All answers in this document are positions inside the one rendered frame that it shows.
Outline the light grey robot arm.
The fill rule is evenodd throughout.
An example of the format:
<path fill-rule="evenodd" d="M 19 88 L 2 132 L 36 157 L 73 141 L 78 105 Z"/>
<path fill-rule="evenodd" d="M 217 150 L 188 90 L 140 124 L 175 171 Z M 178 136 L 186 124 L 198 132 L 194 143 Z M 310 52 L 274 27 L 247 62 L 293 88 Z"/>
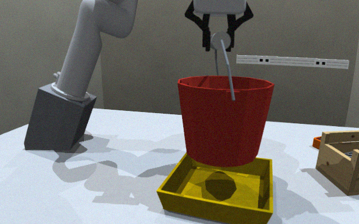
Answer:
<path fill-rule="evenodd" d="M 65 98 L 86 101 L 86 92 L 99 58 L 100 32 L 126 38 L 132 31 L 138 0 L 83 0 L 61 72 L 53 74 L 51 89 Z"/>

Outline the yellow rectangular tray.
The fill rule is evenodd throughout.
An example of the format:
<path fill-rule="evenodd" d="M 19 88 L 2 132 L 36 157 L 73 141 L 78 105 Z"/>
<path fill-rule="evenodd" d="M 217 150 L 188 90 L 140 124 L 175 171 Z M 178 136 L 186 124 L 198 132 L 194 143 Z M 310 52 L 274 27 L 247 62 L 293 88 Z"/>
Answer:
<path fill-rule="evenodd" d="M 273 214 L 272 159 L 214 167 L 185 153 L 156 192 L 165 210 L 231 224 L 267 224 Z"/>

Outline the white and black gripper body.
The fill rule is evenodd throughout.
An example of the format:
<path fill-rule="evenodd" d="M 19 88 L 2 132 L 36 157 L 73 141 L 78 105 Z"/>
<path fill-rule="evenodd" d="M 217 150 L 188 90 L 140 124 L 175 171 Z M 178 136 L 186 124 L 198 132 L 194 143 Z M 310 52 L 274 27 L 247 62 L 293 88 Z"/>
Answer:
<path fill-rule="evenodd" d="M 245 12 L 246 0 L 193 0 L 194 13 L 199 16 L 240 15 Z"/>

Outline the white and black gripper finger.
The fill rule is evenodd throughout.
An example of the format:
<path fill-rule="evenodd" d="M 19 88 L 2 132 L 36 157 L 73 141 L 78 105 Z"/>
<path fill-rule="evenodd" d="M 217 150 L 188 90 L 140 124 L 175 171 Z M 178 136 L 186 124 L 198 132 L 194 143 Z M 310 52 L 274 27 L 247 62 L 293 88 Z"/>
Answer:
<path fill-rule="evenodd" d="M 203 19 L 201 20 L 198 16 L 196 16 L 194 13 L 194 5 L 193 0 L 190 3 L 188 9 L 185 12 L 185 17 L 195 22 L 203 31 L 202 36 L 202 47 L 206 47 L 206 51 L 210 51 L 210 34 L 209 31 L 209 19 L 210 14 L 203 14 Z"/>
<path fill-rule="evenodd" d="M 234 48 L 234 31 L 245 21 L 253 18 L 253 16 L 254 15 L 253 15 L 249 5 L 247 4 L 247 2 L 246 2 L 246 9 L 245 9 L 244 15 L 242 17 L 240 17 L 239 19 L 236 20 L 236 15 L 227 14 L 228 29 L 227 29 L 226 33 L 228 33 L 231 37 L 231 44 L 226 49 L 227 52 L 231 52 L 231 48 Z"/>

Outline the brown wooden crate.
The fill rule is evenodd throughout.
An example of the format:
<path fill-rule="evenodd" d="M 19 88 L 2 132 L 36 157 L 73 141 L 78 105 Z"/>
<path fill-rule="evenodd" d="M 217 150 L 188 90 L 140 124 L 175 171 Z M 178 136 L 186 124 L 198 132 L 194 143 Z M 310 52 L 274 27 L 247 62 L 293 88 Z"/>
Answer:
<path fill-rule="evenodd" d="M 322 132 L 316 169 L 347 196 L 359 195 L 359 130 Z"/>

